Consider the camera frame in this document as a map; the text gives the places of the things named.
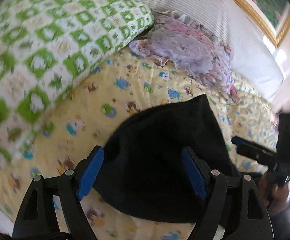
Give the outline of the person's right hand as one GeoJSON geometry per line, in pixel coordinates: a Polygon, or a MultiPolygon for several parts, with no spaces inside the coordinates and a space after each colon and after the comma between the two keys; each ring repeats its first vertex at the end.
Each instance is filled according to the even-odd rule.
{"type": "Polygon", "coordinates": [[[283,187],[270,183],[270,176],[265,172],[258,184],[259,194],[268,214],[272,217],[283,212],[290,204],[290,184],[283,187]]]}

